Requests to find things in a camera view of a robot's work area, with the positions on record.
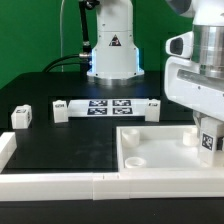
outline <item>black cable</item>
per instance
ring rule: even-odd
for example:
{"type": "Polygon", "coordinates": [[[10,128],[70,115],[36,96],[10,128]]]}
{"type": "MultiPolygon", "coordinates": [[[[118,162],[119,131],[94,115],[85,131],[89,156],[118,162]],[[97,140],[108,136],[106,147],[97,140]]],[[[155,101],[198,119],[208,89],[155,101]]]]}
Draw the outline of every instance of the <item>black cable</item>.
{"type": "Polygon", "coordinates": [[[69,62],[69,63],[60,63],[56,65],[52,65],[49,69],[47,69],[45,72],[50,72],[53,68],[64,66],[64,65],[80,65],[82,62],[69,62]]]}
{"type": "Polygon", "coordinates": [[[78,58],[79,55],[78,54],[72,54],[72,55],[68,55],[68,56],[64,56],[62,58],[58,58],[54,61],[52,61],[49,65],[47,65],[42,72],[46,72],[49,68],[51,68],[52,66],[54,66],[56,63],[58,62],[61,62],[61,61],[64,61],[64,60],[68,60],[68,59],[71,59],[71,58],[78,58]]]}

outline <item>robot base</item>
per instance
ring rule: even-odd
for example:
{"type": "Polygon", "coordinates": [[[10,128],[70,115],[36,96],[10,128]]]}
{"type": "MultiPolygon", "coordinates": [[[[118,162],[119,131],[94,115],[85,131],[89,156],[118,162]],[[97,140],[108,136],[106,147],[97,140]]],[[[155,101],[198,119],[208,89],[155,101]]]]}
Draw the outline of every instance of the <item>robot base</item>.
{"type": "Polygon", "coordinates": [[[87,80],[105,86],[127,86],[144,80],[144,74],[136,75],[128,79],[105,79],[87,75],[87,80]]]}

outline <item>white block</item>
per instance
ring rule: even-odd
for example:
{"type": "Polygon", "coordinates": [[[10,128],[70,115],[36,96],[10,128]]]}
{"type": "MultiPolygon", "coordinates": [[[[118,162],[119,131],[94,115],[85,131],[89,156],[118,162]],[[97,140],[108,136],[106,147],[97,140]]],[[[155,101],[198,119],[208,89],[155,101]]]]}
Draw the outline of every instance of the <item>white block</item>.
{"type": "Polygon", "coordinates": [[[199,143],[197,137],[197,128],[192,128],[191,130],[186,130],[183,133],[183,144],[186,146],[194,147],[199,143]]]}
{"type": "Polygon", "coordinates": [[[29,105],[18,106],[11,115],[13,129],[28,128],[32,120],[32,109],[29,105]]]}
{"type": "Polygon", "coordinates": [[[17,147],[14,132],[5,132],[0,137],[0,173],[17,147]]]}
{"type": "Polygon", "coordinates": [[[66,101],[58,100],[53,102],[53,111],[55,123],[68,122],[68,108],[66,101]]]}
{"type": "Polygon", "coordinates": [[[145,108],[145,121],[159,122],[160,100],[149,100],[145,108]]]}

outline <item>black tabletop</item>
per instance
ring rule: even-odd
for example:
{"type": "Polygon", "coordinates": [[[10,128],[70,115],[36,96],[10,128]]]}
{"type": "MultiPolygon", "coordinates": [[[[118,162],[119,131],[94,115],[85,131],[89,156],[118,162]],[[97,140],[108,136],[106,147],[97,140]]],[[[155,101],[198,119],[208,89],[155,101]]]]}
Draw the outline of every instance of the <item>black tabletop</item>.
{"type": "MultiPolygon", "coordinates": [[[[14,130],[17,150],[3,173],[116,172],[116,127],[192,124],[192,111],[167,100],[163,73],[127,87],[87,83],[79,73],[27,73],[0,90],[0,132],[12,131],[16,106],[32,106],[26,130],[14,130]],[[73,118],[54,124],[52,102],[58,99],[156,98],[162,101],[160,123],[144,117],[73,118]]],[[[0,223],[223,223],[222,198],[136,199],[106,201],[1,202],[0,223]]]]}

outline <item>green wall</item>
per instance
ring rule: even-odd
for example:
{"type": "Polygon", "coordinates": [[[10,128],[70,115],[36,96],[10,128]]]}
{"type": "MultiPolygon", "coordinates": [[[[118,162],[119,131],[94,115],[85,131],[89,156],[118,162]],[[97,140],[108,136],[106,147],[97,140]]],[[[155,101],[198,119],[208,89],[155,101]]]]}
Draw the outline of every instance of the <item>green wall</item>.
{"type": "MultiPolygon", "coordinates": [[[[145,70],[163,70],[165,41],[191,29],[192,20],[176,15],[165,0],[133,0],[135,43],[145,70]]],[[[0,0],[0,88],[21,73],[41,71],[60,57],[61,0],[0,0]]],[[[95,12],[87,12],[90,39],[96,43],[95,12]]],[[[78,0],[66,0],[65,55],[81,50],[78,0]]]]}

